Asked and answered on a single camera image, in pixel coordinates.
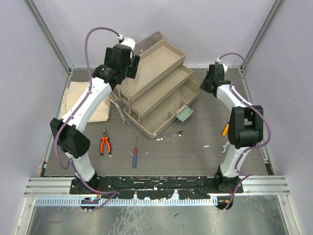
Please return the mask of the orange handled pliers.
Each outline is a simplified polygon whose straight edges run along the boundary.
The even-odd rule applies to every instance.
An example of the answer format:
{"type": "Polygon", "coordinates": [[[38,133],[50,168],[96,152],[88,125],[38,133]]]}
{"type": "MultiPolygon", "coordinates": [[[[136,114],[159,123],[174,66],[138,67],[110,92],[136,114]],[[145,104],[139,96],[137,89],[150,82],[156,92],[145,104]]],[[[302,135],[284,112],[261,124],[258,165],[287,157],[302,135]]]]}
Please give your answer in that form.
{"type": "Polygon", "coordinates": [[[104,155],[104,146],[107,145],[108,148],[108,154],[111,157],[112,154],[112,147],[111,147],[111,143],[110,143],[110,138],[107,136],[107,132],[105,130],[105,127],[103,128],[103,136],[101,137],[101,144],[100,144],[100,155],[103,156],[104,155]]]}

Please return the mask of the blue handled screwdriver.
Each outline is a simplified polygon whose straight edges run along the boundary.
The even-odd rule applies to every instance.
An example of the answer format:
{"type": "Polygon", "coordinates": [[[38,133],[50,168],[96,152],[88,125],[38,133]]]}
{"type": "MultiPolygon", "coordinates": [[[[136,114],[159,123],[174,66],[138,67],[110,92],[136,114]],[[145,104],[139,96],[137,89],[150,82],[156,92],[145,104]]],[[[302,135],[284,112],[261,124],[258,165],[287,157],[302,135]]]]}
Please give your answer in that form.
{"type": "Polygon", "coordinates": [[[135,140],[135,147],[134,147],[134,153],[133,153],[133,168],[137,167],[137,154],[138,154],[138,149],[137,149],[137,138],[135,140]]]}

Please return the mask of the brown translucent toolbox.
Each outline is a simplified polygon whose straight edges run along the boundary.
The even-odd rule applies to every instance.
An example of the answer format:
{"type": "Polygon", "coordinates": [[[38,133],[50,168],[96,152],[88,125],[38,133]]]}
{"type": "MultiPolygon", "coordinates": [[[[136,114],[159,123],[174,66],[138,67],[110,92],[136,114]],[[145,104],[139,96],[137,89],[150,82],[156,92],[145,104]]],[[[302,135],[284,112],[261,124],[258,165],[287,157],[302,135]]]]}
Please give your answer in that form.
{"type": "Polygon", "coordinates": [[[186,67],[186,53],[167,42],[157,31],[139,43],[135,79],[127,78],[112,92],[124,103],[123,114],[148,138],[155,139],[175,119],[188,119],[189,107],[200,93],[200,81],[186,67]]]}

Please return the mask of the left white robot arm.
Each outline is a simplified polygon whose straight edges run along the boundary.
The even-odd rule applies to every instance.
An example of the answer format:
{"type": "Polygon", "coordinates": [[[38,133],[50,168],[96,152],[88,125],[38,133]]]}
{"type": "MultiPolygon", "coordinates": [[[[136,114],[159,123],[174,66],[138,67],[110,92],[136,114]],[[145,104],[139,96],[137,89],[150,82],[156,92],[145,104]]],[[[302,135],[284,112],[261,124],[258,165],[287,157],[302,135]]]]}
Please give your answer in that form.
{"type": "Polygon", "coordinates": [[[50,122],[54,149],[61,149],[68,157],[63,169],[73,167],[80,188],[87,194],[96,192],[98,179],[88,156],[90,140],[84,135],[85,127],[100,103],[117,85],[125,78],[135,78],[139,60],[134,53],[134,43],[108,47],[104,63],[90,72],[89,85],[81,97],[65,115],[50,122]]]}

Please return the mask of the silver wrench near right arm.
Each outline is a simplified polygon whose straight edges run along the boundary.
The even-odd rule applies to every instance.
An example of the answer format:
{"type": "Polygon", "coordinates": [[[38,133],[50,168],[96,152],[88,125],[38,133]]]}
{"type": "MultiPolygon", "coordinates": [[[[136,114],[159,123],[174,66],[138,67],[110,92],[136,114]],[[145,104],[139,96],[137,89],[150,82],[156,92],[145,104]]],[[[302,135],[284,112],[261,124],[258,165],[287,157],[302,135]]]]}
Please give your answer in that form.
{"type": "Polygon", "coordinates": [[[221,153],[224,153],[229,145],[230,145],[230,142],[227,141],[224,145],[220,146],[219,150],[221,151],[221,153]]]}

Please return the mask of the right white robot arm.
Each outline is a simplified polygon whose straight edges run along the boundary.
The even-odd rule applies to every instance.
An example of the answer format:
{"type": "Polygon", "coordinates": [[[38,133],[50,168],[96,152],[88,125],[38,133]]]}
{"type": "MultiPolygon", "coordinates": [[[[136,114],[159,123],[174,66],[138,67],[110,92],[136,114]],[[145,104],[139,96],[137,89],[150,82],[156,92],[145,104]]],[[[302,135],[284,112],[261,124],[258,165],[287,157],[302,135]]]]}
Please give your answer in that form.
{"type": "Polygon", "coordinates": [[[240,168],[248,153],[263,139],[263,108],[246,101],[231,81],[225,80],[227,66],[209,65],[201,89],[213,94],[230,111],[228,152],[214,176],[214,187],[225,193],[239,182],[240,168]]]}

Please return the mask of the yellow handled tool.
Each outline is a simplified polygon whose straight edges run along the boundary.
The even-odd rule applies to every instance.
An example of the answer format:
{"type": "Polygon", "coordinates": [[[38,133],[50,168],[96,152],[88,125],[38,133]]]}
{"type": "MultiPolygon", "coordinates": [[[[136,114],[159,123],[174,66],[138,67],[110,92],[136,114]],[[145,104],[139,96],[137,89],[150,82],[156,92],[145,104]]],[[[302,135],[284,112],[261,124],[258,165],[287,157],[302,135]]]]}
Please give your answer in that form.
{"type": "Polygon", "coordinates": [[[225,137],[228,133],[229,123],[227,123],[222,131],[222,136],[225,137]]]}

